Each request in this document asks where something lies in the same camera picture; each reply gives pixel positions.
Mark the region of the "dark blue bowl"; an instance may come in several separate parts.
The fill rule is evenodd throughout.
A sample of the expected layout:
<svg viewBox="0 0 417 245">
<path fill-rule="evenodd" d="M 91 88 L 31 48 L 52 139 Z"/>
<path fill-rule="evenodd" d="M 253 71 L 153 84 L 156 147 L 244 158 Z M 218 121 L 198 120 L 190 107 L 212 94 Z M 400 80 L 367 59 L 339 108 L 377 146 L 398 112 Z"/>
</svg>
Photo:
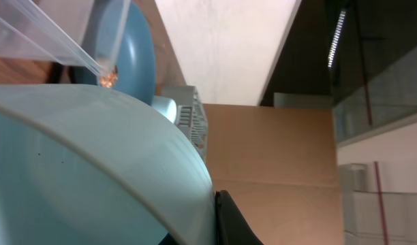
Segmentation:
<svg viewBox="0 0 417 245">
<path fill-rule="evenodd" d="M 119 78 L 112 88 L 151 105 L 155 94 L 155 49 L 148 22 L 135 3 L 129 11 L 116 65 Z M 84 67 L 70 67 L 74 84 L 98 85 L 98 78 Z"/>
</svg>

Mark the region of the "light blue small bowl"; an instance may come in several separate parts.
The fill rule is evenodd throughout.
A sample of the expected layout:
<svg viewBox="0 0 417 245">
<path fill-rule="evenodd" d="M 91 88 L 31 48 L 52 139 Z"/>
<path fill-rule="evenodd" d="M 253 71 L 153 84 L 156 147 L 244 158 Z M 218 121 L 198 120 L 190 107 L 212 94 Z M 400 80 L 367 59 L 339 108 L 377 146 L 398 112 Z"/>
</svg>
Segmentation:
<svg viewBox="0 0 417 245">
<path fill-rule="evenodd" d="M 213 184 L 151 106 L 82 84 L 0 85 L 0 244 L 216 242 Z"/>
</svg>

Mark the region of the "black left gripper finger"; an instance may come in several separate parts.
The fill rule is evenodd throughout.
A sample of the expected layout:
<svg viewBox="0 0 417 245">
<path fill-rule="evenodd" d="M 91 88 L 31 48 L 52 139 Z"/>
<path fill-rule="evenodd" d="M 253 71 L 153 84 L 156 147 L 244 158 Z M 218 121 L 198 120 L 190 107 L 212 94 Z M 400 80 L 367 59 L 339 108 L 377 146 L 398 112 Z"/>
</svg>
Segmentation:
<svg viewBox="0 0 417 245">
<path fill-rule="evenodd" d="M 263 245 L 227 190 L 215 194 L 219 245 Z"/>
</svg>

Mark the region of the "brown food scrap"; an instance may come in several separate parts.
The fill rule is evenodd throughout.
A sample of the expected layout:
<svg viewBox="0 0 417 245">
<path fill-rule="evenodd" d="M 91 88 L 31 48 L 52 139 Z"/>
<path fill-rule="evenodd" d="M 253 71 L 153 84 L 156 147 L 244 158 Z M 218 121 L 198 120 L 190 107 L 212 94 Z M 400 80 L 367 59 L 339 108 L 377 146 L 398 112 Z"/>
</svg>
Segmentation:
<svg viewBox="0 0 417 245">
<path fill-rule="evenodd" d="M 108 75 L 98 78 L 98 85 L 105 88 L 113 88 L 116 85 L 118 78 L 119 73 L 117 66 L 115 66 Z"/>
</svg>

